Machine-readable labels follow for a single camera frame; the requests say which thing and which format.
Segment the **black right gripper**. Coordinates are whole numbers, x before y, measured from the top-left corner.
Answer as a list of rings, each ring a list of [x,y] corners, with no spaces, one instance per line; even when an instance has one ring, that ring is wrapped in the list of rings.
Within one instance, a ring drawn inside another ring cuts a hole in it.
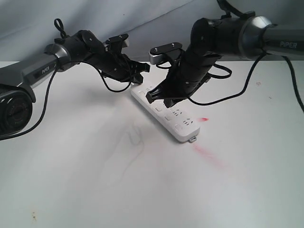
[[[193,95],[203,83],[209,81],[209,70],[220,59],[217,54],[198,55],[185,53],[179,65],[146,94],[147,101],[152,104],[156,100],[164,100],[166,108],[176,105],[175,99],[186,99]]]

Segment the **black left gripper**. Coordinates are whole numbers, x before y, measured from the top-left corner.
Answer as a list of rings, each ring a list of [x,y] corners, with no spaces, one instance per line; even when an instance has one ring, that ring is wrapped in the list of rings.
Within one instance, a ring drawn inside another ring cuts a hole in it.
[[[119,82],[131,82],[142,84],[143,76],[141,72],[149,72],[150,65],[147,63],[130,60],[125,54],[117,54],[109,51],[97,53],[89,51],[87,62],[97,67],[102,75]]]

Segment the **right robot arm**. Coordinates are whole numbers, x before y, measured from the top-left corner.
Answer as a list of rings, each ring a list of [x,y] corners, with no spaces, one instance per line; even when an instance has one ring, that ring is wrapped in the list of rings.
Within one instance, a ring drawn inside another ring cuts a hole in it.
[[[266,17],[197,20],[191,30],[186,50],[178,42],[154,47],[150,62],[157,67],[169,63],[166,78],[147,93],[148,102],[163,100],[166,107],[190,99],[216,75],[222,57],[238,57],[258,63],[268,55],[302,56],[304,31],[271,23]]]

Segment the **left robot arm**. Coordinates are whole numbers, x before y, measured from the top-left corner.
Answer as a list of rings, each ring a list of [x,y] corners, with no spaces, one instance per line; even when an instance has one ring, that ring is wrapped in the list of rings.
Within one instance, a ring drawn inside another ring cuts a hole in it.
[[[142,72],[150,65],[131,60],[122,53],[128,34],[110,38],[103,44],[91,31],[80,30],[72,36],[56,38],[44,53],[0,69],[0,139],[7,140],[33,131],[38,122],[24,131],[36,102],[34,87],[56,73],[80,63],[97,70],[102,80],[142,84]]]

